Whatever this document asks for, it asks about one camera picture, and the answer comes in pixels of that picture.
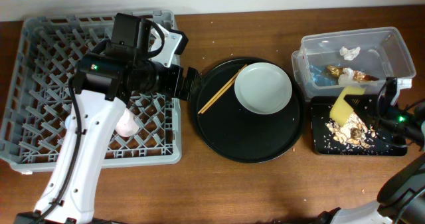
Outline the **pink plastic cup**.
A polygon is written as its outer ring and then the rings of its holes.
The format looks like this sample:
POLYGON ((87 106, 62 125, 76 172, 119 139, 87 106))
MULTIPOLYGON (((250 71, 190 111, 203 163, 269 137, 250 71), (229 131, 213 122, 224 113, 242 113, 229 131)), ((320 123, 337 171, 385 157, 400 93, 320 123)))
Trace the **pink plastic cup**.
POLYGON ((119 136, 128 138, 137 134, 138 130, 139 126, 135 122, 134 113, 126 108, 116 124, 115 131, 119 136))

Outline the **gold snack wrapper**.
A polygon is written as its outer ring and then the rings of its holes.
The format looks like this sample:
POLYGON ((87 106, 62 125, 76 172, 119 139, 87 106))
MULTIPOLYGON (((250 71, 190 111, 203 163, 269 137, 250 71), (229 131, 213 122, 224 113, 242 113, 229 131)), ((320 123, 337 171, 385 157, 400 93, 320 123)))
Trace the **gold snack wrapper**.
POLYGON ((337 79, 339 85, 379 80, 375 76, 347 67, 329 65, 326 67, 326 70, 332 77, 337 79))

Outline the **light blue plastic cup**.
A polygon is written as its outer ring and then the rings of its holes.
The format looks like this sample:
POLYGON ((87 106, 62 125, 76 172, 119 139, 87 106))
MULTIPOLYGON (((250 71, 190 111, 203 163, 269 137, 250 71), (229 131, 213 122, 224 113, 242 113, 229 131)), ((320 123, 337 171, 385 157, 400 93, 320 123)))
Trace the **light blue plastic cup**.
POLYGON ((64 125, 67 131, 71 130, 71 123, 72 123, 72 116, 69 115, 66 117, 65 121, 64 121, 64 125))

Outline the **yellow bowl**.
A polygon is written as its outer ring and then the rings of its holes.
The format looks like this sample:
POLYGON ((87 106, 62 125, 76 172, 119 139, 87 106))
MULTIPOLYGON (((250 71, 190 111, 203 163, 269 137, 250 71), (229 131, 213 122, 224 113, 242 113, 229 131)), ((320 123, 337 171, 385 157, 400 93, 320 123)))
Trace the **yellow bowl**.
POLYGON ((353 113, 353 108, 344 100, 344 97, 346 95, 363 95, 364 93, 364 88, 346 86, 334 103, 329 113, 330 118, 338 123, 338 125, 344 126, 350 115, 353 113))

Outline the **food scraps pile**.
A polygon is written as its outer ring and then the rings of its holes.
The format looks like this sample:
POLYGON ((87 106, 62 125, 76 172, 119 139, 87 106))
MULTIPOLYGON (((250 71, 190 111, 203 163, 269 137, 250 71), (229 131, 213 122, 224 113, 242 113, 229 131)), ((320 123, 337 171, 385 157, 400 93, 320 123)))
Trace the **food scraps pile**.
POLYGON ((342 126, 333 119, 326 123, 325 126, 331 132, 333 139, 343 144, 346 148, 369 149, 373 146, 370 142, 373 142, 377 137, 373 127, 367 127, 354 112, 342 126))

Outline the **grey ceramic plate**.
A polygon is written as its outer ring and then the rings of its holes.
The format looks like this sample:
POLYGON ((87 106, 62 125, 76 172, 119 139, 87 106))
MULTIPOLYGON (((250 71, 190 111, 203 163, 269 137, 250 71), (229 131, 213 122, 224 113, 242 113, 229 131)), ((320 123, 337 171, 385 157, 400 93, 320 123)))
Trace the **grey ceramic plate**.
POLYGON ((275 114, 289 104, 292 83, 287 73, 279 66, 256 62, 238 73, 234 93, 245 109, 255 114, 275 114))

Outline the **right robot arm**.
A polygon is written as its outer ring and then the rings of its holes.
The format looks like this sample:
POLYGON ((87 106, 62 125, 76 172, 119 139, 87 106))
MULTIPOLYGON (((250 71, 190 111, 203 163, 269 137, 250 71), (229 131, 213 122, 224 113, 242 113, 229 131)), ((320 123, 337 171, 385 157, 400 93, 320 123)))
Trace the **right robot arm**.
MULTIPOLYGON (((389 132, 396 140, 410 139, 424 151, 424 100, 404 110, 374 94, 344 94, 343 101, 364 122, 389 132)), ((424 155, 390 178, 377 199, 353 209, 320 213, 314 223, 423 223, 424 155)))

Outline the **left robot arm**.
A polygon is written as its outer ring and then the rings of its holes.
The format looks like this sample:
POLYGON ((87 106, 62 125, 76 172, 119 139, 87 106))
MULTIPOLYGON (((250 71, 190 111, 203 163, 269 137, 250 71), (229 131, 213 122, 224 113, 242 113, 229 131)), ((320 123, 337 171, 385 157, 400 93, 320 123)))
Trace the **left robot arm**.
POLYGON ((132 92, 190 99, 198 71, 173 63, 187 43, 182 31, 116 15, 112 36, 78 61, 68 81, 72 111, 57 163, 35 209, 17 214, 16 223, 93 221, 106 150, 132 92))

